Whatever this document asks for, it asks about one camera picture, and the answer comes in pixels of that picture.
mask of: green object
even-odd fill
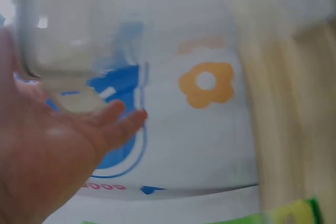
[[[214,224],[263,224],[262,214],[251,215],[245,218],[229,220],[225,222],[217,222]]]
[[[314,213],[315,224],[323,224],[323,218],[322,218],[320,206],[319,206],[317,199],[315,198],[309,199],[308,201],[310,202],[311,208]]]

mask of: blue shape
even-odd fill
[[[70,92],[62,92],[61,95],[66,96],[66,95],[74,95],[74,94],[79,94],[79,91],[70,91]]]
[[[143,187],[140,188],[140,190],[146,195],[151,195],[151,194],[155,193],[156,191],[162,191],[162,190],[166,190],[166,189],[160,188],[160,187],[143,186]]]

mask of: flower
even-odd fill
[[[197,85],[197,77],[205,72],[211,73],[216,78],[213,89],[204,90]],[[234,71],[229,63],[206,62],[193,67],[193,69],[179,79],[181,91],[186,94],[187,102],[195,109],[204,109],[212,102],[225,103],[234,95],[231,81]]]

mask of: printed design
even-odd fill
[[[156,191],[162,191],[162,190],[166,190],[166,189],[160,188],[160,187],[143,186],[143,187],[140,188],[140,190],[146,195],[151,195],[151,194],[155,193]]]
[[[198,86],[197,77],[203,73],[210,73],[215,78],[214,88],[205,90]],[[212,102],[225,103],[234,95],[231,81],[234,71],[229,63],[202,63],[179,79],[181,91],[186,94],[189,105],[195,109],[204,109]]]
[[[191,52],[198,47],[207,47],[209,49],[224,48],[224,37],[222,35],[214,35],[201,39],[187,40],[179,45],[178,54],[191,54]]]

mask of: finger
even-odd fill
[[[125,104],[122,101],[113,101],[107,108],[99,112],[94,116],[99,126],[106,126],[115,122],[124,113],[126,109]]]
[[[40,82],[25,83],[16,80],[16,86],[21,93],[27,94],[35,100],[46,102],[49,99],[49,95],[41,88]]]
[[[145,110],[133,111],[120,122],[104,127],[103,133],[110,148],[123,146],[127,141],[143,127],[148,114]]]

